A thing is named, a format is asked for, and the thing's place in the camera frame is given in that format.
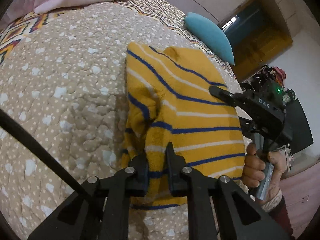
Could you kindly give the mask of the maroon sleeve right forearm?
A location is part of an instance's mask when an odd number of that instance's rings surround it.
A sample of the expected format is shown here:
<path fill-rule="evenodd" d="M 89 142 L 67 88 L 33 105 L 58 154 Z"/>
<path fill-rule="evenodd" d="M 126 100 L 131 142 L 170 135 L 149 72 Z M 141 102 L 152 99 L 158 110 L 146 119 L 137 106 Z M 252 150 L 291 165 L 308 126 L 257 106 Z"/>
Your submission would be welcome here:
<path fill-rule="evenodd" d="M 278 191 L 275 197 L 261 205 L 261 208 L 282 227 L 289 235 L 290 239 L 296 239 L 293 236 L 293 228 L 287 213 L 285 198 L 281 190 Z"/>

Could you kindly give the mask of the person's right hand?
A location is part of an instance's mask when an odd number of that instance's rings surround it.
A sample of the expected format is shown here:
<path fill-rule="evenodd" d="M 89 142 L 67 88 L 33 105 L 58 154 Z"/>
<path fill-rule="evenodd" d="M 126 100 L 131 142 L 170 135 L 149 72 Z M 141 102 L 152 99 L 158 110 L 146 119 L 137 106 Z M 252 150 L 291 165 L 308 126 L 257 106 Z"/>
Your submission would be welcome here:
<path fill-rule="evenodd" d="M 254 143 L 247 146 L 247 154 L 245 156 L 245 165 L 242 172 L 242 182 L 249 188 L 258 187 L 260 182 L 265 178 L 263 169 L 265 163 L 256 155 L 257 150 Z M 269 152 L 267 156 L 270 163 L 274 165 L 272 178 L 267 190 L 265 200 L 255 199 L 260 205 L 264 205 L 271 201 L 280 191 L 280 179 L 286 171 L 286 160 L 280 152 Z"/>

